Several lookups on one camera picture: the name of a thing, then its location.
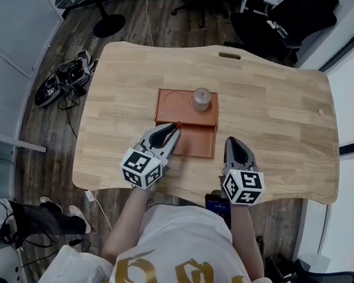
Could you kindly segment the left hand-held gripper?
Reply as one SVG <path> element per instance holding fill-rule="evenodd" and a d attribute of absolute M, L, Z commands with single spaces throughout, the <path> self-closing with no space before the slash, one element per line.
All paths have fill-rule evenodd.
<path fill-rule="evenodd" d="M 147 189 L 159 181 L 180 136 L 181 128 L 176 127 L 175 123 L 165 123 L 149 129 L 134 148 L 127 150 L 121 160 L 120 169 L 124 180 L 141 189 Z"/>

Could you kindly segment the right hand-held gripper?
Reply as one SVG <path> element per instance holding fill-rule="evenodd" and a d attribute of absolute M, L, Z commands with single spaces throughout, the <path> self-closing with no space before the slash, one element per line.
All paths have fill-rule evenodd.
<path fill-rule="evenodd" d="M 255 205 L 263 196 L 265 177 L 259 169 L 239 166 L 255 166 L 255 155 L 237 138 L 228 137 L 224 147 L 224 168 L 220 179 L 221 195 L 236 205 Z"/>

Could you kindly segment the person's left hand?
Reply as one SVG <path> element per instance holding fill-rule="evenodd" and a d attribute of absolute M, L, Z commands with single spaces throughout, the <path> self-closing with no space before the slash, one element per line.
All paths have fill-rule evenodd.
<path fill-rule="evenodd" d="M 173 155 L 168 159 L 167 165 L 163 168 L 163 176 L 167 178 L 180 179 L 187 165 L 186 155 Z"/>

